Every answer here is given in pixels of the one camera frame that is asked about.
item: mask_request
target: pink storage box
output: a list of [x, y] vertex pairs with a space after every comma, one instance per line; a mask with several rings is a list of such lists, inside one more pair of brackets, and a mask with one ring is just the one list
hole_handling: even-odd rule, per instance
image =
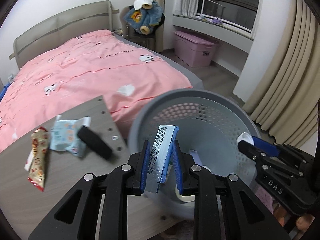
[[174, 53], [190, 67], [207, 67], [218, 42], [206, 41], [193, 34], [175, 31]]

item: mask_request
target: hand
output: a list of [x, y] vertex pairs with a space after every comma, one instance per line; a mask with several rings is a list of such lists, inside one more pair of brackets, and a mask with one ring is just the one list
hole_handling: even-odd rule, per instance
[[[276, 208], [273, 212], [274, 217], [278, 220], [281, 226], [284, 226], [284, 217], [287, 215], [287, 211], [284, 207], [280, 206]], [[300, 239], [303, 234], [308, 230], [309, 226], [314, 220], [314, 216], [310, 214], [304, 214], [302, 217], [299, 217], [296, 221], [296, 227], [299, 230], [299, 233], [295, 236], [293, 240]]]

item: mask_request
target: blue tissue packet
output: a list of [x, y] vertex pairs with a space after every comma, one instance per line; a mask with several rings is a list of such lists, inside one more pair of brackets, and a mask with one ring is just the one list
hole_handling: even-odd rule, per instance
[[157, 193], [159, 190], [159, 183], [165, 182], [172, 153], [172, 145], [178, 131], [178, 126], [159, 126], [150, 153], [146, 191]]
[[79, 139], [77, 133], [84, 126], [89, 126], [91, 117], [79, 120], [59, 120], [57, 116], [54, 126], [51, 128], [50, 149], [54, 151], [68, 151], [76, 157], [83, 157], [86, 144]]

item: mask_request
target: storage box lid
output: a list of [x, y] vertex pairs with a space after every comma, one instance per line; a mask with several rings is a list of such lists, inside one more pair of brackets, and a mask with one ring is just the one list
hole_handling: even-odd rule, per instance
[[197, 44], [211, 45], [211, 46], [217, 44], [217, 42], [214, 43], [214, 42], [211, 42], [211, 41], [206, 41], [206, 40], [204, 40], [202, 38], [199, 38], [199, 37], [197, 37], [195, 35], [192, 35], [190, 33], [185, 33], [185, 32], [182, 32], [182, 31], [175, 31], [174, 34], [176, 34], [176, 35], [178, 35], [178, 36], [180, 36], [182, 38], [185, 38], [188, 41], [192, 41], [194, 43], [197, 43]]

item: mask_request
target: blue gripper pad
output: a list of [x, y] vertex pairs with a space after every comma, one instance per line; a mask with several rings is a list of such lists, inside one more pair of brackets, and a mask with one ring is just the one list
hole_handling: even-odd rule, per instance
[[280, 151], [273, 144], [270, 144], [260, 138], [252, 136], [254, 146], [262, 150], [269, 157], [278, 157]]
[[141, 169], [140, 190], [142, 193], [146, 188], [149, 158], [150, 158], [150, 143], [148, 142], [144, 159], [143, 159], [142, 169]]
[[172, 158], [173, 158], [173, 167], [174, 167], [174, 173], [176, 175], [176, 182], [177, 182], [177, 188], [179, 190], [179, 194], [182, 195], [183, 193], [183, 184], [182, 184], [182, 171], [179, 161], [179, 152], [177, 150], [177, 147], [175, 143], [172, 145]]

